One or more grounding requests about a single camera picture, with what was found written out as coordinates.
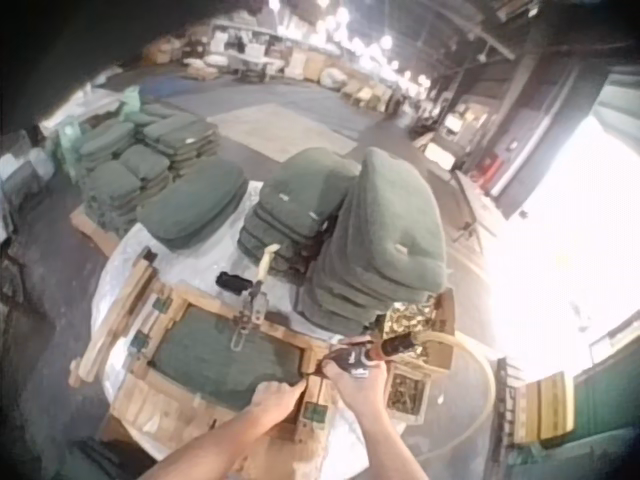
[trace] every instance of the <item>hand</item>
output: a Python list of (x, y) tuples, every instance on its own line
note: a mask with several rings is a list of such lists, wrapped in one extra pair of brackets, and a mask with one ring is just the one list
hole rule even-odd
[(247, 409), (256, 413), (257, 418), (264, 422), (267, 428), (271, 428), (291, 413), (306, 386), (306, 379), (293, 387), (280, 382), (262, 382), (256, 387)]
[[(363, 339), (358, 337), (343, 343), (362, 341)], [(369, 368), (367, 378), (355, 378), (331, 360), (322, 362), (322, 370), (336, 386), (347, 408), (355, 414), (361, 423), (371, 417), (386, 415), (384, 387), (387, 381), (387, 366), (384, 362), (372, 365)]]

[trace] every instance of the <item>workbench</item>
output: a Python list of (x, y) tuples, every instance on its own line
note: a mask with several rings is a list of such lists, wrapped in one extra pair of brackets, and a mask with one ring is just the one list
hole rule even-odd
[[(163, 282), (172, 285), (187, 282), (230, 305), (238, 305), (239, 297), (220, 290), (215, 280), (221, 271), (255, 278), (257, 268), (237, 250), (236, 241), (245, 215), (258, 201), (261, 187), (261, 182), (250, 182), (242, 203), (225, 225), (207, 241), (188, 250), (171, 252), (157, 242), (141, 224), (135, 225), (122, 239), (102, 272), (92, 302), (92, 331), (95, 331), (105, 318), (107, 310), (131, 271), (134, 259), (145, 246), (158, 254), (154, 266)], [(338, 339), (335, 335), (311, 326), (303, 317), (293, 312), (296, 294), (294, 285), (270, 276), (267, 277), (263, 289), (269, 298), (269, 311), (286, 316), (288, 328), (326, 341), (335, 342)], [(130, 337), (118, 340), (105, 366), (102, 385), (110, 403), (113, 402), (125, 378), (125, 358)], [(405, 427), (403, 423), (394, 423), (398, 431)], [(132, 438), (155, 459), (160, 460), (171, 453), (143, 432), (126, 425), (125, 427)], [(341, 405), (331, 426), (320, 478), (351, 478), (367, 465), (368, 459), (360, 428), (353, 414)]]

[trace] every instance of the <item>person's left hand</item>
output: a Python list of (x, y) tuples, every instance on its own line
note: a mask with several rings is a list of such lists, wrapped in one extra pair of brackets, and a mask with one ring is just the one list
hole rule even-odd
[(248, 409), (271, 427), (291, 413), (306, 386), (306, 379), (293, 387), (280, 382), (262, 382), (256, 387)]

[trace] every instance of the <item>power drill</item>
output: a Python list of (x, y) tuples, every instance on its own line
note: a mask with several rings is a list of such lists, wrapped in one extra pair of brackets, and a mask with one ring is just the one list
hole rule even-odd
[(356, 378), (367, 378), (369, 367), (401, 353), (413, 350), (420, 344), (418, 335), (411, 332), (387, 338), (381, 342), (363, 342), (329, 352), (324, 360), (332, 360), (338, 367)]

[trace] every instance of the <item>concrete floor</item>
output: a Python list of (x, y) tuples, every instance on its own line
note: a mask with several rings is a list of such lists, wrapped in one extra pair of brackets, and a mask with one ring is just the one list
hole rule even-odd
[[(200, 83), (180, 79), (175, 72), (174, 67), (127, 72), (110, 79), (108, 86), (124, 88), (139, 82), (143, 95), (162, 98), (203, 116), (278, 103), (356, 141), (348, 156), (357, 161), (361, 161), (364, 148), (377, 146), (412, 163), (430, 183), (448, 234), (462, 225), (464, 215), (456, 189), (429, 174), (426, 159), (404, 131), (380, 114), (355, 109), (317, 85), (239, 84), (229, 77)], [(220, 155), (237, 161), (255, 180), (265, 180), (279, 165), (226, 138), (222, 139)], [(3, 375), (3, 386), (12, 385), (9, 390), (16, 400), (5, 406), (7, 418), (13, 419), (5, 431), (13, 445), (18, 438), (26, 441), (32, 454), (27, 452), (20, 458), (32, 478), (48, 478), (61, 458), (64, 441), (95, 433), (108, 407), (97, 384), (79, 390), (67, 386), (69, 362), (82, 353), (89, 339), (90, 302), (106, 259), (68, 222), (68, 215), (80, 203), (76, 187), (57, 175), (50, 190), (46, 201), (21, 220), (15, 248), (27, 264), (27, 285), (46, 321), (20, 319), (20, 328), (14, 329), (9, 342), (15, 347), (12, 358), (20, 365), (27, 365), (24, 360), (29, 359), (30, 368), (8, 368)], [(499, 350), (481, 257), (473, 245), (450, 245), (448, 262), (458, 330)], [(484, 388), (480, 371), (463, 355), (456, 355), (451, 373), (432, 384), (425, 424), (410, 427), (404, 434), (411, 450), (420, 455), (437, 449), (466, 430), (482, 408)], [(459, 447), (422, 464), (432, 480), (479, 479), (487, 447), (485, 425)], [(12, 450), (25, 451), (22, 447)], [(367, 478), (367, 473), (359, 478)]]

